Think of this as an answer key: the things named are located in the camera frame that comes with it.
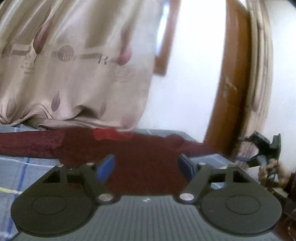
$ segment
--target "red blanket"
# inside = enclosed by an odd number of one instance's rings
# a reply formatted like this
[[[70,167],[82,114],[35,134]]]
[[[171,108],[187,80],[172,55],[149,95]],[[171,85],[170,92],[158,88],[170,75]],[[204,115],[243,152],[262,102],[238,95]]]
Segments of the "red blanket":
[[[59,158],[66,168],[98,162],[114,154],[115,169],[105,185],[115,194],[178,194],[187,181],[178,170],[178,154],[214,153],[204,144],[178,135],[166,138],[113,129],[60,129],[0,133],[0,154]]]

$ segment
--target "wooden door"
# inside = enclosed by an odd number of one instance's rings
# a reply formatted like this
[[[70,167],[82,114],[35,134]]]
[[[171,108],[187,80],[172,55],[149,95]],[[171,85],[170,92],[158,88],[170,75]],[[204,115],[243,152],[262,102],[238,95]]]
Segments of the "wooden door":
[[[226,38],[220,83],[205,143],[229,157],[242,124],[251,63],[249,12],[226,0]]]

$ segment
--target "curtain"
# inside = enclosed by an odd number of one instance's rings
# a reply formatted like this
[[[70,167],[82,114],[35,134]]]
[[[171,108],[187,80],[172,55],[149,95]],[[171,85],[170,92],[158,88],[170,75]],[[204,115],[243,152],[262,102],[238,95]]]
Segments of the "curtain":
[[[147,101],[159,0],[6,0],[0,124],[136,127]]]
[[[273,77],[273,47],[269,17],[264,0],[247,0],[252,33],[250,83],[240,136],[262,132],[268,113]],[[252,157],[255,145],[237,143],[233,156]]]

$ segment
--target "ribbed gray mat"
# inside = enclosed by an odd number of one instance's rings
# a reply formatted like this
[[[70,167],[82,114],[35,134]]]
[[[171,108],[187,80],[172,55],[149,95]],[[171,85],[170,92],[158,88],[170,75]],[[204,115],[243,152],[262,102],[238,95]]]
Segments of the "ribbed gray mat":
[[[123,196],[100,207],[82,228],[54,238],[20,233],[14,241],[279,241],[270,232],[257,237],[235,237],[206,223],[192,205],[171,196]]]

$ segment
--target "metal screw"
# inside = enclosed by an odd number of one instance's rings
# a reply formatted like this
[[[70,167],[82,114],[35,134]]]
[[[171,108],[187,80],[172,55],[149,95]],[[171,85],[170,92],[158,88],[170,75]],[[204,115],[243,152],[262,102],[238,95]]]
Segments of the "metal screw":
[[[109,193],[103,193],[100,196],[98,196],[98,199],[102,202],[109,202],[113,199],[113,195]]]
[[[194,199],[194,195],[191,193],[182,193],[180,199],[183,201],[191,201]]]

